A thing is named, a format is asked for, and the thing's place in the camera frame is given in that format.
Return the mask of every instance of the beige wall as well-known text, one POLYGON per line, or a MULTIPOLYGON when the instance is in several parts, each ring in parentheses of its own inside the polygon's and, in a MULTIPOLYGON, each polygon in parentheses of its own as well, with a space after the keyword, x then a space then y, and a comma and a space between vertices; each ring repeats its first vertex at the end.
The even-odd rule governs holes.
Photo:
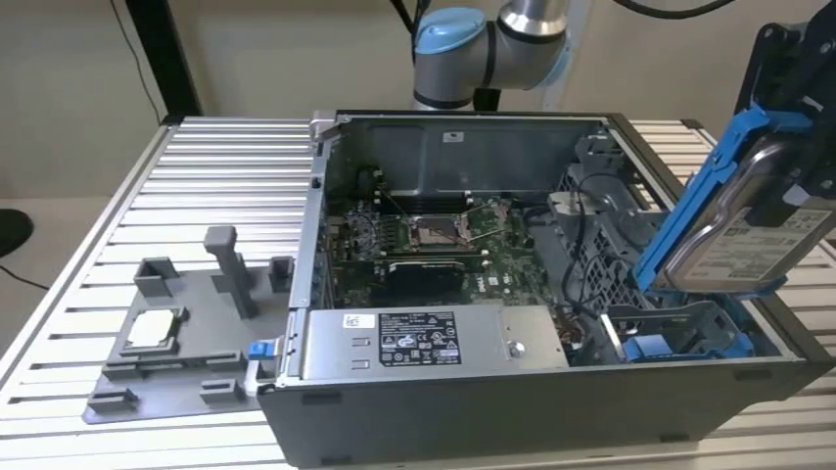
MULTIPOLYGON (((609 0, 592 2, 562 110, 616 111, 629 118, 696 118, 718 133, 732 115, 757 30, 805 22, 826 0, 738 0, 686 21, 641 17, 609 0)), ((657 8, 705 2, 656 0, 657 8)))
MULTIPOLYGON (((714 131, 732 110, 757 28, 805 20, 825 3, 738 0, 704 19, 662 22, 609 0, 573 1, 592 2, 592 11, 552 105, 698 118, 714 131)), ((305 118, 317 108, 410 104, 408 36, 386 0, 170 3, 209 114, 305 118)), ((481 6, 492 18, 501 3, 433 5, 481 6)), ((0 198, 109 194, 156 123, 106 0, 0 1, 0 61, 0 198)), ((541 100, 541 92, 506 92, 501 107, 536 110, 541 100)))
MULTIPOLYGON (((501 3, 433 6, 481 6, 492 17, 501 3)), ((409 39, 386 0, 170 4, 206 113, 305 118, 410 105, 409 39)), ((0 1, 0 61, 0 198, 109 194, 156 123, 106 0, 0 1)), ((512 92, 502 108, 533 110, 541 99, 512 92)))

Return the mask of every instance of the blue latch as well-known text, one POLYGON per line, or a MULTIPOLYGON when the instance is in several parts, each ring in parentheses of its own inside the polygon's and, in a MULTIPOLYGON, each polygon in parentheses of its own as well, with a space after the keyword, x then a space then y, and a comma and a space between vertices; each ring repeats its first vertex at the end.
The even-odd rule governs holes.
POLYGON ((276 341, 254 341, 249 344, 246 352, 249 360, 268 360, 276 358, 276 341))

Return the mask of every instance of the blue release tab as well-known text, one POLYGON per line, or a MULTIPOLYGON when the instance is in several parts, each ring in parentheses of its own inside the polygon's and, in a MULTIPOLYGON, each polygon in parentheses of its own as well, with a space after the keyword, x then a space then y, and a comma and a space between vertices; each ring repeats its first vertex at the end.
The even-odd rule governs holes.
POLYGON ((276 342, 270 341, 254 341, 249 344, 249 351, 246 352, 246 358, 249 360, 266 360, 276 357, 276 342))
POLYGON ((444 8, 420 20, 416 54, 440 54, 473 39, 484 29, 484 13, 476 8, 444 8))
POLYGON ((662 335, 633 336, 622 344, 622 349, 629 362, 652 361, 674 353, 662 335))

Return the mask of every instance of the black cable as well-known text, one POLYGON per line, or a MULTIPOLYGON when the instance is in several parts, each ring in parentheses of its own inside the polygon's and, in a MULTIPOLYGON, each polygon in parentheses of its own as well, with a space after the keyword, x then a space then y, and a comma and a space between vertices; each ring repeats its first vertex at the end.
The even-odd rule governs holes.
POLYGON ((612 0, 626 10, 637 13, 638 15, 644 15, 645 17, 656 18, 658 20, 688 20, 689 18, 696 18, 706 13, 713 12, 714 10, 729 5, 734 0, 714 0, 710 3, 706 3, 701 7, 692 8, 690 10, 660 10, 658 8, 648 7, 646 5, 641 5, 636 3, 633 0, 612 0))
POLYGON ((157 118, 157 124, 160 124, 161 123, 160 109, 157 108, 157 103, 154 103, 154 99, 152 98, 152 93, 150 91, 148 91, 148 83, 145 83, 145 76, 142 75, 142 67, 140 66, 140 56, 137 56, 136 49, 133 49, 133 44, 130 44, 130 39, 128 38, 128 33, 125 31, 125 25, 121 22, 121 17, 118 16, 118 10, 116 10, 116 4, 113 3, 113 0, 109 0, 109 8, 113 11, 113 16, 116 17, 116 22, 118 23, 118 30, 121 31, 121 37, 124 37, 125 44, 128 44, 128 49, 130 49, 130 55, 133 56, 133 63, 136 64, 136 72, 140 76, 140 83, 142 84, 142 90, 145 91, 148 102, 152 104, 152 108, 154 109, 154 117, 157 118))
POLYGON ((401 18, 401 22, 404 23, 404 27, 406 28, 406 32, 413 32, 413 20, 409 18, 409 12, 406 11, 406 6, 404 5, 404 0, 389 0, 389 3, 394 7, 394 11, 397 12, 397 16, 401 18))
POLYGON ((426 13, 426 10, 429 10, 430 4, 432 4, 432 0, 416 1, 416 14, 413 15, 413 30, 412 30, 413 63, 416 62, 416 39, 418 38, 420 19, 422 18, 424 13, 426 13))
POLYGON ((586 234, 586 208, 584 207, 584 201, 581 199, 581 192, 584 183, 593 177, 608 177, 620 181, 620 178, 610 173, 597 172, 590 173, 581 178, 577 184, 573 185, 570 192, 574 193, 574 197, 577 198, 577 211, 580 212, 578 220, 577 220, 577 236, 574 237, 574 243, 569 247, 569 265, 562 272, 562 279, 560 280, 560 291, 562 294, 562 298, 569 303, 574 311, 578 313, 584 313, 590 316, 593 319, 597 319, 597 315, 584 306, 582 298, 578 297, 577 300, 573 300, 569 297, 569 278, 572 277, 572 271, 574 270, 574 264, 580 260, 580 250, 584 244, 584 236, 586 234))
POLYGON ((37 289, 42 289, 44 291, 48 291, 48 290, 49 290, 49 286, 44 286, 42 284, 40 284, 40 283, 37 283, 37 282, 34 282, 34 281, 30 281, 30 280, 29 280, 29 279, 26 279, 26 278, 22 278, 22 277, 21 277, 21 276, 18 276, 17 274, 14 274, 14 273, 9 270, 9 268, 8 268, 8 267, 5 267, 4 265, 0 265, 0 271, 5 272, 5 273, 9 275, 9 277, 12 277, 12 279, 14 279, 14 280, 17 280, 17 281, 21 281, 24 284, 29 284, 30 286, 37 287, 37 289))

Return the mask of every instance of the hard drive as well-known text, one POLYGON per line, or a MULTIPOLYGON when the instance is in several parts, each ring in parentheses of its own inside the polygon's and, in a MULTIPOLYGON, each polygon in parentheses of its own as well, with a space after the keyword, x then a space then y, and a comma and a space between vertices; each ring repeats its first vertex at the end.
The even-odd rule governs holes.
MULTIPOLYGON (((700 181, 702 172, 712 173, 709 178, 726 173, 729 183, 722 189, 705 188, 705 210, 674 242, 648 291, 722 292, 745 297, 781 286, 786 272, 836 224, 834 204, 804 197, 796 187, 784 200, 797 198, 798 209, 780 226, 754 226, 746 215, 764 194, 781 190, 785 172, 793 167, 793 160, 802 157, 800 144, 788 136, 762 137, 745 153, 740 166, 725 161, 720 153, 709 157, 713 162, 702 167, 693 184, 706 179, 700 181)), ((700 189, 688 188, 688 192, 700 189)), ((681 204, 697 206, 697 199, 688 201, 685 196, 681 204)), ((685 215, 681 218, 666 222, 662 231, 673 229, 676 223, 686 223, 685 215)), ((649 252, 661 249, 652 246, 649 252)))

